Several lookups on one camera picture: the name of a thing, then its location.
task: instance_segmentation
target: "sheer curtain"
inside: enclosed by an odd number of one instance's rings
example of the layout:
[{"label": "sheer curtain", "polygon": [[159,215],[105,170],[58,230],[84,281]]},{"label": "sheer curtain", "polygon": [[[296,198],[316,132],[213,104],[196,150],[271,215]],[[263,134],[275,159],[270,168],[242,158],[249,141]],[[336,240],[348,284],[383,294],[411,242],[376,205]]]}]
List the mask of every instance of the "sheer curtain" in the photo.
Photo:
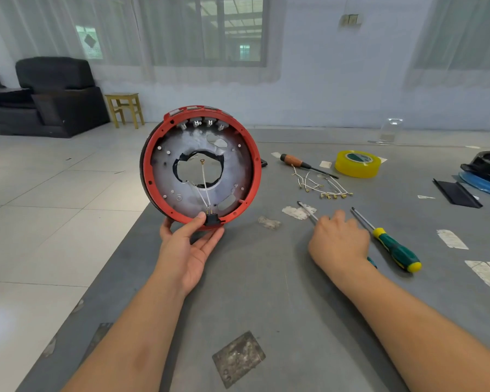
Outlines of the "sheer curtain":
[{"label": "sheer curtain", "polygon": [[411,86],[490,87],[490,0],[436,0]]},{"label": "sheer curtain", "polygon": [[96,79],[279,79],[286,0],[0,0],[14,60],[88,59]]}]

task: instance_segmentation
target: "right hand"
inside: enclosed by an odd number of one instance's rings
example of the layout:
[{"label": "right hand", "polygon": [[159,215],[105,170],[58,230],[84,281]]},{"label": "right hand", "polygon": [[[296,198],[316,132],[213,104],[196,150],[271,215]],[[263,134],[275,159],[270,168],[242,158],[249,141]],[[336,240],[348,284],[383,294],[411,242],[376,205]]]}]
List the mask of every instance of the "right hand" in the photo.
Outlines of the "right hand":
[{"label": "right hand", "polygon": [[345,212],[336,210],[334,216],[323,216],[316,223],[309,243],[309,252],[316,264],[334,279],[342,277],[353,267],[369,264],[367,261],[370,234],[359,228],[351,218],[345,222]]}]

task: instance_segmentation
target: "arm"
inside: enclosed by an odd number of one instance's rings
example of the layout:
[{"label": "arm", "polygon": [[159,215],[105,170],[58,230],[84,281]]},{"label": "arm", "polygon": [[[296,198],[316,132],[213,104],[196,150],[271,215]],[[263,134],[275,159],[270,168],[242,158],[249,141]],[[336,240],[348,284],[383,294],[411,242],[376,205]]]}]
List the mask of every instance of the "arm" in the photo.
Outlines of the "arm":
[{"label": "arm", "polygon": [[337,210],[309,243],[314,261],[364,316],[412,392],[490,392],[490,349],[379,273],[370,236]]},{"label": "arm", "polygon": [[185,296],[196,286],[223,228],[194,244],[205,213],[174,234],[166,218],[156,269],[63,392],[157,391]]}]

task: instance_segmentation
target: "wooden handle screwdriver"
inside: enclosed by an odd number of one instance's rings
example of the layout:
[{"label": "wooden handle screwdriver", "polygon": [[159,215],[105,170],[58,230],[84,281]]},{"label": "wooden handle screwdriver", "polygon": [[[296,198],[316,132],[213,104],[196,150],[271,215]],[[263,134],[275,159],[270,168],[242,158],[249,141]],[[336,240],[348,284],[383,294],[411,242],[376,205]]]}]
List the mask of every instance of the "wooden handle screwdriver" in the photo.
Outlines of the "wooden handle screwdriver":
[{"label": "wooden handle screwdriver", "polygon": [[320,173],[328,174],[329,176],[332,176],[335,179],[339,179],[339,177],[333,175],[332,173],[328,173],[328,172],[325,172],[323,170],[316,169],[316,168],[312,167],[311,165],[307,164],[306,162],[303,162],[301,159],[294,157],[293,155],[281,154],[280,159],[281,159],[281,161],[283,161],[284,163],[286,163],[289,166],[294,166],[296,168],[316,170]]}]

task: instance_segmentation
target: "white floor tile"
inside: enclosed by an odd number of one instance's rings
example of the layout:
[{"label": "white floor tile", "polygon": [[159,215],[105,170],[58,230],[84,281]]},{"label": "white floor tile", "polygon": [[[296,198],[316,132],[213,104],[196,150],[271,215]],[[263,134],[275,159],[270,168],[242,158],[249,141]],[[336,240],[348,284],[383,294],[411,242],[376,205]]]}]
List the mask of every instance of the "white floor tile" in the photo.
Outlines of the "white floor tile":
[{"label": "white floor tile", "polygon": [[5,205],[57,173],[52,170],[0,168],[0,205]]},{"label": "white floor tile", "polygon": [[83,209],[117,178],[113,172],[64,170],[10,205]]},{"label": "white floor tile", "polygon": [[7,276],[7,281],[89,286],[142,212],[81,210]]},{"label": "white floor tile", "polygon": [[121,172],[139,170],[140,149],[120,150],[117,148],[102,149],[70,167],[71,170],[99,170]]},{"label": "white floor tile", "polygon": [[120,173],[120,177],[85,209],[143,211],[148,204],[149,198],[142,187],[140,174],[136,171],[126,171]]},{"label": "white floor tile", "polygon": [[0,392],[16,390],[85,290],[0,283]]},{"label": "white floor tile", "polygon": [[76,209],[2,206],[0,281],[77,213]]}]

